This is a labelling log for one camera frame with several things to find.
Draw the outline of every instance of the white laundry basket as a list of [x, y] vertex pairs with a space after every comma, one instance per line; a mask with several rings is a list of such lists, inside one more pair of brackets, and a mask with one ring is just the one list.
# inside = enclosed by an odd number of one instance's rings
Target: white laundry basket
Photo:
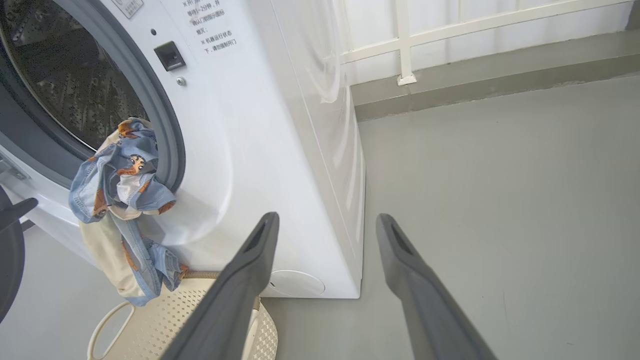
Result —
[[[198, 273], [190, 273], [188, 276], [198, 276], [195, 274]], [[217, 273], [202, 274], [217, 277]], [[163, 289], [160, 296], [151, 300], [146, 306], [138, 307], [123, 302], [114, 307], [100, 321], [91, 336], [87, 349], [88, 360], [159, 359], [214, 281], [214, 279], [185, 278], [175, 291]], [[116, 313], [127, 311], [124, 308], [129, 308], [131, 313], [107, 347], [105, 354], [96, 357], [94, 349], [101, 330]], [[264, 306], [257, 300], [249, 321], [242, 359], [274, 360], [277, 348], [278, 332], [275, 324]]]

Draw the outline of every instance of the front-load washing machine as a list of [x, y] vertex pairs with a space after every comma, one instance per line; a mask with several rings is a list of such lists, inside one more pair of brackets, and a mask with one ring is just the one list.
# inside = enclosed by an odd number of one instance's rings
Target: front-load washing machine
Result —
[[141, 117], [177, 197], [145, 234], [220, 270], [277, 211], [263, 296], [360, 296], [365, 163], [330, 0], [0, 3], [0, 183], [38, 199], [35, 224], [95, 264], [68, 188]]

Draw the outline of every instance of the gray floor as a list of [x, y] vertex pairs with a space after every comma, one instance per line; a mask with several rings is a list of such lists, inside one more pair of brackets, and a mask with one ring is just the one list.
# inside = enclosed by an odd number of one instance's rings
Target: gray floor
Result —
[[360, 124], [358, 300], [263, 299], [279, 360], [412, 359], [374, 219], [394, 215], [500, 359], [640, 352], [640, 78]]
[[24, 247], [20, 290], [0, 323], [0, 359], [86, 359], [95, 326], [124, 299], [41, 228], [24, 232]]

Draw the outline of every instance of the beige fabric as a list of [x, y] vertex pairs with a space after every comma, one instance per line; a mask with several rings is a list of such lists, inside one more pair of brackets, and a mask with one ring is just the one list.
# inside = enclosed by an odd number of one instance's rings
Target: beige fabric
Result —
[[121, 296], [145, 296], [131, 271], [122, 234], [110, 215], [107, 214], [99, 222], [80, 222], [80, 232], [87, 249]]

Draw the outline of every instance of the baseboard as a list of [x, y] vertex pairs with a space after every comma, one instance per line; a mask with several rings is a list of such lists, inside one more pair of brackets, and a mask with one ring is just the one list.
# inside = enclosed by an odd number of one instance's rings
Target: baseboard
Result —
[[612, 79], [640, 72], [640, 30], [545, 44], [353, 85], [356, 118], [365, 121], [459, 102]]

